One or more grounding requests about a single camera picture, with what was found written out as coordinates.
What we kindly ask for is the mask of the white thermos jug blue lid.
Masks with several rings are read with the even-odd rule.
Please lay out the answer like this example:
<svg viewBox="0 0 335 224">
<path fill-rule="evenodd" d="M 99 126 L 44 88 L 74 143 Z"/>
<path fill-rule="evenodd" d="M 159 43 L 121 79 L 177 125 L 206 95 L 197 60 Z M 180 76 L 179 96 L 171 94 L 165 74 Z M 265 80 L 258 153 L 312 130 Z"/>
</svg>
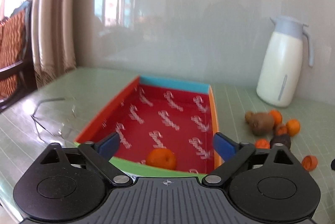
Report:
<svg viewBox="0 0 335 224">
<path fill-rule="evenodd" d="M 303 62 L 304 40 L 308 44 L 308 65 L 314 66 L 314 47 L 307 24 L 289 16 L 271 19 L 274 31 L 270 37 L 258 79 L 256 93 L 272 106 L 285 108 L 293 100 Z"/>
</svg>

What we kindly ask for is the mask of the dark brown passion fruit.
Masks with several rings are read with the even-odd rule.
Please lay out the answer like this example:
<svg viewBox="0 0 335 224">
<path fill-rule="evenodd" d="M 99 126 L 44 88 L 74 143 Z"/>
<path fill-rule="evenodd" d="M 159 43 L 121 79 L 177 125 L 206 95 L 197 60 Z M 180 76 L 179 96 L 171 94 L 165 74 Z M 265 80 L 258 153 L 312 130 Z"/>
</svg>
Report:
<svg viewBox="0 0 335 224">
<path fill-rule="evenodd" d="M 291 149 L 291 137 L 288 134 L 274 136 L 270 140 L 270 148 L 274 147 L 278 143 L 286 146 L 289 150 Z"/>
</svg>

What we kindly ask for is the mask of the small orange fruit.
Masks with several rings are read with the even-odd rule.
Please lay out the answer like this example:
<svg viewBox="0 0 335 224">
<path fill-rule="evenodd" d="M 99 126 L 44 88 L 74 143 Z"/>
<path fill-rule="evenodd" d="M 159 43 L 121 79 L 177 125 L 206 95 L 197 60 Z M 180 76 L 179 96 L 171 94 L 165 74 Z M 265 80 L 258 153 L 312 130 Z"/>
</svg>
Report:
<svg viewBox="0 0 335 224">
<path fill-rule="evenodd" d="M 316 156 L 313 155 L 307 155 L 304 157 L 304 159 L 301 161 L 301 164 L 305 170 L 308 172 L 311 172 L 316 169 L 318 165 L 318 160 Z"/>
<path fill-rule="evenodd" d="M 270 143 L 266 139 L 258 139 L 254 145 L 257 149 L 270 149 Z"/>
</svg>

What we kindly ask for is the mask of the colourful red-lined cardboard tray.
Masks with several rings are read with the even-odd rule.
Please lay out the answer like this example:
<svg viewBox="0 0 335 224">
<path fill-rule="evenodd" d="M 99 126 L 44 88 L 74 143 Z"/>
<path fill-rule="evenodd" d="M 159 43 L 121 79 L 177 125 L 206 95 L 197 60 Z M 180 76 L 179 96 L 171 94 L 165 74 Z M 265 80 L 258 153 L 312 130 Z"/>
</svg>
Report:
<svg viewBox="0 0 335 224">
<path fill-rule="evenodd" d="M 213 148 L 218 131 L 209 84 L 138 76 L 112 97 L 75 142 L 97 143 L 117 133 L 120 146 L 110 163 L 132 177 L 202 178 L 223 162 Z M 176 168 L 146 166 L 154 149 L 171 150 Z"/>
</svg>

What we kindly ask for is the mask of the dark wood sofa orange cushions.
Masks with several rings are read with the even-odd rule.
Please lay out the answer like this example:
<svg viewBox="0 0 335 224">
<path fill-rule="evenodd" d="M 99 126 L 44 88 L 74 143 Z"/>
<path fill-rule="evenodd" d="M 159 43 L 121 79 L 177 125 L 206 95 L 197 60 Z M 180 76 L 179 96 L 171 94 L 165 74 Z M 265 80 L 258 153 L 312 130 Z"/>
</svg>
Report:
<svg viewBox="0 0 335 224">
<path fill-rule="evenodd" d="M 1 20 L 1 112 L 37 90 L 31 43 L 32 0 Z"/>
</svg>

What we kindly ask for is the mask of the orange mandarin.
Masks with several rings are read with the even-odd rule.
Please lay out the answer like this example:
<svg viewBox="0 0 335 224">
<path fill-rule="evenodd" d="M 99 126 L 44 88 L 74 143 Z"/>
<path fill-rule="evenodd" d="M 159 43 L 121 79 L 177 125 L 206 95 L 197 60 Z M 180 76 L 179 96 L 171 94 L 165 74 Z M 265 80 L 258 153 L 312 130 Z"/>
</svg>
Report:
<svg viewBox="0 0 335 224">
<path fill-rule="evenodd" d="M 286 122 L 287 133 L 290 137 L 294 137 L 300 132 L 301 124 L 297 119 L 290 119 Z"/>
<path fill-rule="evenodd" d="M 282 114 L 281 112 L 279 112 L 279 110 L 276 110 L 276 109 L 272 109 L 269 111 L 269 114 L 273 117 L 274 119 L 274 126 L 277 126 L 279 124 L 282 123 L 283 121 L 283 117 L 282 117 Z"/>
<path fill-rule="evenodd" d="M 147 155 L 145 163 L 152 167 L 175 170 L 177 167 L 177 158 L 176 155 L 167 148 L 156 148 Z"/>
</svg>

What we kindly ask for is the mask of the thin metal-frame eyeglasses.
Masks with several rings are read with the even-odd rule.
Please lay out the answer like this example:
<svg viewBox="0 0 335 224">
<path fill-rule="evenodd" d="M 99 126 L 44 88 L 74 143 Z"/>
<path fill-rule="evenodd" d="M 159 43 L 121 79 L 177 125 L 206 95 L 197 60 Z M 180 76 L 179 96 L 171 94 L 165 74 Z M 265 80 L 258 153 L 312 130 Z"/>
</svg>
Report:
<svg viewBox="0 0 335 224">
<path fill-rule="evenodd" d="M 68 138 L 77 130 L 73 122 L 77 118 L 75 97 L 54 97 L 39 100 L 30 115 L 39 139 L 48 133 L 52 137 Z"/>
</svg>

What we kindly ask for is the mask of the beige lace curtain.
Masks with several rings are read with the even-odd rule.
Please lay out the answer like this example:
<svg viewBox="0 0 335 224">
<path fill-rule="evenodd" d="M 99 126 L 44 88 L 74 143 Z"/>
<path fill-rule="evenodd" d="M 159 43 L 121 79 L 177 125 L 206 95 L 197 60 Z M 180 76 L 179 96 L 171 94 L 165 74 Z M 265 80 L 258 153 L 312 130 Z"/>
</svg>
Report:
<svg viewBox="0 0 335 224">
<path fill-rule="evenodd" d="M 32 0 L 31 38 L 37 87 L 74 70 L 73 0 Z"/>
</svg>

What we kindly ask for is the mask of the large brown kiwi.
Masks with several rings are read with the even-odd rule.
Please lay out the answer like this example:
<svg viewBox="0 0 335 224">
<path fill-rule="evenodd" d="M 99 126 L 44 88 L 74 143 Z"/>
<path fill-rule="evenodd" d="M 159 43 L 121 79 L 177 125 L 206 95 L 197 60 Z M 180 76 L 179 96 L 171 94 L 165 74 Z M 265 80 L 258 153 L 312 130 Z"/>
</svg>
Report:
<svg viewBox="0 0 335 224">
<path fill-rule="evenodd" d="M 271 132 L 275 121 L 271 114 L 255 113 L 249 120 L 251 132 L 256 136 L 263 136 Z"/>
</svg>

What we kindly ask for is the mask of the black object at edge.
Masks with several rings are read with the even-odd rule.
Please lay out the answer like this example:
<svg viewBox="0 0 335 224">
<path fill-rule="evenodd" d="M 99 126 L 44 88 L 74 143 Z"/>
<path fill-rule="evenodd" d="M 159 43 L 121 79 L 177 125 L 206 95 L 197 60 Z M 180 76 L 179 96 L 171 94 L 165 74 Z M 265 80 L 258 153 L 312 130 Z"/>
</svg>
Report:
<svg viewBox="0 0 335 224">
<path fill-rule="evenodd" d="M 335 159 L 332 160 L 330 167 L 335 171 Z"/>
</svg>

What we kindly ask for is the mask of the small brown kiwi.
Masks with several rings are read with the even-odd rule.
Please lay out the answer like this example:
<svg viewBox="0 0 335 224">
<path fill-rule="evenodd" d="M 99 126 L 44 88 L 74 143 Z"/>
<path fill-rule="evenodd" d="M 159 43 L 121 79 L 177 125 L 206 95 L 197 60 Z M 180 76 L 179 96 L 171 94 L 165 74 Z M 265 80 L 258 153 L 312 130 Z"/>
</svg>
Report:
<svg viewBox="0 0 335 224">
<path fill-rule="evenodd" d="M 254 115 L 254 113 L 252 111 L 247 111 L 245 113 L 245 121 L 246 121 L 247 124 L 250 123 L 251 118 L 252 118 L 253 115 Z"/>
</svg>

